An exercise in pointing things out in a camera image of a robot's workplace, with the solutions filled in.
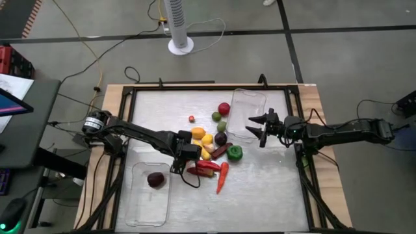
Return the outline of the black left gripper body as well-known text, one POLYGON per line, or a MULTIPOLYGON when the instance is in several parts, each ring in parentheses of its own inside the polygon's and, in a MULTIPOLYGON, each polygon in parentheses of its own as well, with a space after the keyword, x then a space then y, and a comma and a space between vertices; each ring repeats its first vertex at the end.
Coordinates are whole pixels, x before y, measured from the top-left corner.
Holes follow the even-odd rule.
POLYGON ((188 160, 193 159, 193 147, 190 144, 192 133, 188 131, 179 131, 172 133, 171 149, 173 151, 173 164, 182 165, 188 160))

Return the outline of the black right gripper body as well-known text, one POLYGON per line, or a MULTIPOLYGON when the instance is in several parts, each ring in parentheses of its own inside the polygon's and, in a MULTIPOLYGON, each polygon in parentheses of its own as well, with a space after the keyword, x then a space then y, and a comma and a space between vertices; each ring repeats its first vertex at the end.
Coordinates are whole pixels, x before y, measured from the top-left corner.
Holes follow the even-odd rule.
POLYGON ((266 123, 262 124, 263 129, 262 131, 263 136, 259 138, 260 148, 264 148, 267 143, 267 137, 268 136, 275 136, 278 138, 281 144, 283 144, 287 148, 287 143, 283 139, 283 134, 286 129, 285 125, 282 121, 280 121, 279 116, 276 112, 274 112, 274 109, 270 108, 269 111, 265 114, 268 114, 268 120, 266 123))

